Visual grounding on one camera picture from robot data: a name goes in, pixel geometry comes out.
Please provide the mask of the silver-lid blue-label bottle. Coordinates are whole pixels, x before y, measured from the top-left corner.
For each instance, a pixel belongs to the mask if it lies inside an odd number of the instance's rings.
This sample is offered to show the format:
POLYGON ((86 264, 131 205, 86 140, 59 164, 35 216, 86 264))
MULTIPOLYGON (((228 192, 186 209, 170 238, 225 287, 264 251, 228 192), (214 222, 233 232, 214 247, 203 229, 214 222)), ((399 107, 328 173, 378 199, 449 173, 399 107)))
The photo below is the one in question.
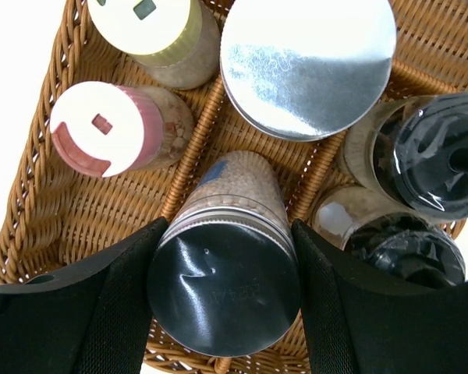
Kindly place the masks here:
POLYGON ((153 255, 147 294, 163 330, 192 351, 264 350, 300 309, 296 250, 278 181, 258 153, 218 158, 153 255))

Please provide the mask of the silver-lid white shaker bottle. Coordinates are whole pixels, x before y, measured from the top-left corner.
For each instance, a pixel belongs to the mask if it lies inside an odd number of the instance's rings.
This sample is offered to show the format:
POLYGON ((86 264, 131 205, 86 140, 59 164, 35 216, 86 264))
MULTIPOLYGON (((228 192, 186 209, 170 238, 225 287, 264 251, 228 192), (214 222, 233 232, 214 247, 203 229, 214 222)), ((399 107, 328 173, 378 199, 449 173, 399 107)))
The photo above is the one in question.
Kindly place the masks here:
POLYGON ((222 31, 222 80, 256 129, 295 142, 324 139, 379 100, 396 39, 386 0, 236 1, 222 31))

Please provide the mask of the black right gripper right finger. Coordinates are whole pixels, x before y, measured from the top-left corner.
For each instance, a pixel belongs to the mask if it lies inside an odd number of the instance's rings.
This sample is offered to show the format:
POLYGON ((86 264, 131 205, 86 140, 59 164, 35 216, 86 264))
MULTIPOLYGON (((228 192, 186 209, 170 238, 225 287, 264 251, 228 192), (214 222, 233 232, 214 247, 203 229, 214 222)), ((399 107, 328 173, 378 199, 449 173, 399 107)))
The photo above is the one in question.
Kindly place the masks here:
POLYGON ((314 373, 468 373, 468 282, 393 277, 292 223, 314 373))

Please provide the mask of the pink-cap spice bottle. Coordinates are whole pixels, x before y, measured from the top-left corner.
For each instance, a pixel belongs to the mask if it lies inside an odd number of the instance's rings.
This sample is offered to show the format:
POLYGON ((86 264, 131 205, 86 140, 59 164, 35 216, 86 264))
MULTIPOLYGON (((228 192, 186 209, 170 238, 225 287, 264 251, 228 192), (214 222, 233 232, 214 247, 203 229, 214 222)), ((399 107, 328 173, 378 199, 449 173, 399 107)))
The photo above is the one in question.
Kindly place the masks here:
POLYGON ((188 105, 156 86, 119 86, 86 81, 55 102, 51 140, 74 170, 108 178, 177 162, 195 126, 188 105))

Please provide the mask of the yellow-cap spice bottle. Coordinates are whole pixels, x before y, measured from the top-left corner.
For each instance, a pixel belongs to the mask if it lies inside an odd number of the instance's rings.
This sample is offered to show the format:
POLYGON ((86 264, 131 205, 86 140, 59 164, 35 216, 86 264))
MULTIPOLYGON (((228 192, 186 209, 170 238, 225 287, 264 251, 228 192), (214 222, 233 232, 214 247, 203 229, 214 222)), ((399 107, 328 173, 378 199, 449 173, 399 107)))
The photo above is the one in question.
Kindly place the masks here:
POLYGON ((100 35, 161 85, 191 90, 218 73, 220 30, 202 1, 89 1, 100 35))

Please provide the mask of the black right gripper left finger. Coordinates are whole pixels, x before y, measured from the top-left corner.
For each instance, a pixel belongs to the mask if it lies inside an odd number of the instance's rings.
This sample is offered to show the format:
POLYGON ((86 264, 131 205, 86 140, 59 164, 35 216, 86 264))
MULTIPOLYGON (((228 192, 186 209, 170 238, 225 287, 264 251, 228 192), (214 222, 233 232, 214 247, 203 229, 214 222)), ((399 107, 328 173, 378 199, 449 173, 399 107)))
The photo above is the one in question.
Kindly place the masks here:
POLYGON ((146 283, 168 223, 24 284, 0 285, 0 373, 138 373, 151 326, 146 283))

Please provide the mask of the large black-cap grinder bottle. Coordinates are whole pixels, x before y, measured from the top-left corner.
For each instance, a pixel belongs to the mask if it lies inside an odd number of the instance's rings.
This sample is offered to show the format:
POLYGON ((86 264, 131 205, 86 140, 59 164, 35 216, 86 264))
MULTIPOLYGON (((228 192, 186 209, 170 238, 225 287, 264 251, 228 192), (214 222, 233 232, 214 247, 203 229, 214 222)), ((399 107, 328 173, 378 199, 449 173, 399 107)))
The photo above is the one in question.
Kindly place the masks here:
POLYGON ((376 104, 346 133, 337 163, 433 221, 468 218, 468 91, 376 104))

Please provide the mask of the small black-cap pepper bottle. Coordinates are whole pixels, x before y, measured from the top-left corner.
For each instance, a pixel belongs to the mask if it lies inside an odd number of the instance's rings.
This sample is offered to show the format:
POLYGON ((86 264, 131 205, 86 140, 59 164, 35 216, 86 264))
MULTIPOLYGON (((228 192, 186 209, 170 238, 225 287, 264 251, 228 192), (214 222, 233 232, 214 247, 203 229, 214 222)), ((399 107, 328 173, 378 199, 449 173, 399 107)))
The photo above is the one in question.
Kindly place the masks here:
POLYGON ((463 256, 445 231, 362 186, 340 186, 321 198, 313 229, 336 248, 405 281, 440 289, 466 280, 463 256))

